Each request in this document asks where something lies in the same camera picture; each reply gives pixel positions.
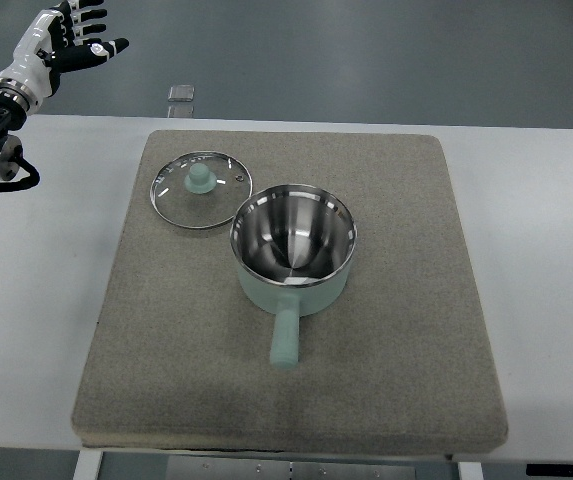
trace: pot lid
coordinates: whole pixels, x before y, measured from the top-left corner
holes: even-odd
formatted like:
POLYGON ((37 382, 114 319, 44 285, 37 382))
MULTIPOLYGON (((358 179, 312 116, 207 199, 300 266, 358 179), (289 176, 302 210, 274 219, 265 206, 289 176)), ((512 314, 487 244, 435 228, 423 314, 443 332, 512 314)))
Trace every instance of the pot lid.
POLYGON ((150 201, 173 225, 204 230, 230 222, 252 189, 250 173, 238 160, 218 152, 192 152, 159 171, 150 201))

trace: mint green handle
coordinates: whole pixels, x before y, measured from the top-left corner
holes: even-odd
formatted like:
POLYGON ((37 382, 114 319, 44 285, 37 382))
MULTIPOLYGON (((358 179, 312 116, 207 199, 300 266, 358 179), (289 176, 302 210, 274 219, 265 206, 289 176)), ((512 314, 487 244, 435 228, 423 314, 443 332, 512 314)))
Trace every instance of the mint green handle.
POLYGON ((270 364, 288 370, 299 362, 299 298, 283 295, 277 301, 277 315, 270 347, 270 364))

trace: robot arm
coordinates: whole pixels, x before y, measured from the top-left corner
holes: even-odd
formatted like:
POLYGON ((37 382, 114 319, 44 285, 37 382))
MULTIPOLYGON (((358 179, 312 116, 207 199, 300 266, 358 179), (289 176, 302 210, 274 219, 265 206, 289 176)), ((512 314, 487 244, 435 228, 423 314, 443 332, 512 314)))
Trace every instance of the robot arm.
POLYGON ((17 44, 13 63, 0 72, 0 192, 25 190, 39 182, 37 170, 23 156, 21 141, 9 130, 19 130, 26 116, 57 91, 62 73, 100 65, 128 46, 124 38, 88 38, 106 29, 103 24, 85 24, 106 16, 106 10, 87 9, 102 3, 66 0, 42 10, 17 44), (28 176, 10 182, 20 168, 28 176))
POLYGON ((103 0, 67 0, 42 10, 13 52, 13 63, 0 72, 0 94, 19 103, 28 115, 37 112, 44 98, 55 94, 62 73, 95 67, 128 46, 118 38, 102 42, 89 34, 106 30, 104 24, 87 25, 103 18, 106 10, 91 9, 103 0))

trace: saucepan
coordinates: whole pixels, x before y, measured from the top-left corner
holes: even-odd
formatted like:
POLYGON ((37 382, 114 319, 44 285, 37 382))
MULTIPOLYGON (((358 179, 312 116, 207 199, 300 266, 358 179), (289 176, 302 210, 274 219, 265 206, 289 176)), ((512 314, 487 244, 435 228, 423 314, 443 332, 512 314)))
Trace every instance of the saucepan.
POLYGON ((346 284, 357 228, 334 195, 277 185, 250 196, 233 217, 230 242, 248 298, 275 315, 270 363, 299 362, 300 317, 331 305, 346 284))

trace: mint green knob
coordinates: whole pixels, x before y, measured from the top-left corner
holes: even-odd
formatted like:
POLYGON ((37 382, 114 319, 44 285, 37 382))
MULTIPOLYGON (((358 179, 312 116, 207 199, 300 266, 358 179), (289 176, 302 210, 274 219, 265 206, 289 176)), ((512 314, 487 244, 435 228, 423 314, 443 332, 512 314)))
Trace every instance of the mint green knob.
POLYGON ((203 163, 195 163, 184 178, 184 186, 192 193, 208 193, 217 185, 217 177, 203 163))

